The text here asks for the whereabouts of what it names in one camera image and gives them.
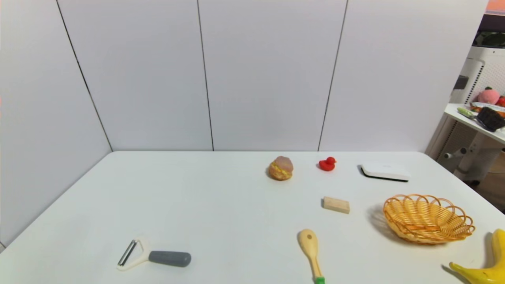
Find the banana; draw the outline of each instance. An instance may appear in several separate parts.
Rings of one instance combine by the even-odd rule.
[[[465,277],[471,284],[503,284],[505,283],[505,231],[497,229],[492,238],[495,264],[492,268],[468,269],[455,263],[449,267]]]

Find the white router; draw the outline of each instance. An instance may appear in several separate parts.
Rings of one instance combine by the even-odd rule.
[[[363,163],[361,170],[367,177],[380,179],[407,182],[411,177],[410,173],[402,166],[393,164]]]

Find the pink stuffed toy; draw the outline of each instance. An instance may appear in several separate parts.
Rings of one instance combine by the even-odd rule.
[[[495,105],[500,99],[498,91],[493,90],[491,87],[486,87],[484,91],[479,94],[477,100],[481,103]]]

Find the white surface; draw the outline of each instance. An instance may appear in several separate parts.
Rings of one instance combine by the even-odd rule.
[[[196,1],[59,0],[116,150],[211,150]]]
[[[423,152],[487,2],[350,0],[320,150]]]
[[[294,164],[288,181],[265,174],[279,155]],[[338,164],[324,172],[316,163],[328,156]],[[358,165],[367,161],[415,174],[405,183],[366,178]],[[477,230],[442,246],[399,240],[384,227],[382,206],[413,193],[451,200]],[[349,201],[351,213],[321,208],[324,196]],[[499,227],[501,212],[420,153],[115,152],[0,254],[0,282],[310,283],[296,240],[309,228],[319,239],[326,283],[461,284],[441,265],[492,263],[486,248]],[[118,271],[125,248],[141,234],[153,250],[191,253],[191,264]]]
[[[317,150],[345,2],[199,1],[215,150]]]
[[[391,165],[384,163],[363,163],[361,168],[367,176],[409,180],[411,174],[401,165]]]
[[[480,133],[483,133],[484,135],[493,138],[494,140],[501,142],[505,144],[505,133],[502,132],[500,129],[498,129],[495,132],[489,132],[485,130],[484,128],[480,127],[480,125],[477,123],[475,120],[471,120],[463,116],[458,112],[458,108],[465,108],[469,110],[468,107],[465,107],[463,104],[447,104],[445,107],[444,113],[447,114],[448,116],[452,117],[453,119],[477,130]]]
[[[8,245],[111,151],[54,0],[2,2],[0,96]]]

